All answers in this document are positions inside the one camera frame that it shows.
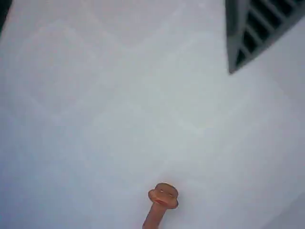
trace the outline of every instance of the vent slat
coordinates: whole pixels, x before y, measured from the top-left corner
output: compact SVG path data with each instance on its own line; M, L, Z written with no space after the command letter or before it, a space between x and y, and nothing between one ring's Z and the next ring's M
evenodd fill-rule
M264 25L265 29L269 33L272 33L275 28L263 17L263 15L255 8L250 8L249 12L261 23Z
M248 31L249 34L251 34L251 36L253 37L253 39L255 40L255 43L257 45L261 45L263 43L263 40L259 37L259 35L257 34L257 32L252 28L251 25L247 24L246 25L246 31Z
M285 14L278 9L275 2L278 2L279 0L263 0L266 7L279 19L281 22L284 22L286 19Z
M257 48L257 44L255 43L254 38L248 31L244 32L243 44L250 53L253 53Z
M273 29L277 29L280 26L281 20L261 0L252 0L251 9L259 13Z
M285 0L268 0L269 5L276 8L280 14L285 18L289 17L293 12L293 7L289 5Z
M251 56L251 52L249 51L249 49L244 46L243 44L240 47L240 50L244 53L245 57L248 58Z
M248 14L247 25L255 30L262 41L265 41L272 33L251 12Z

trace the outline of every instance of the vent grille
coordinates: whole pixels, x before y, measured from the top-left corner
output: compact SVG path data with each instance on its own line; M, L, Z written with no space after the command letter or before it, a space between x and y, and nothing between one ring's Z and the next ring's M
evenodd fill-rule
M235 65L230 66L230 73L255 58L293 26L305 13L304 3L305 0L250 0L245 26L241 33L238 31L242 36L235 61L229 61Z

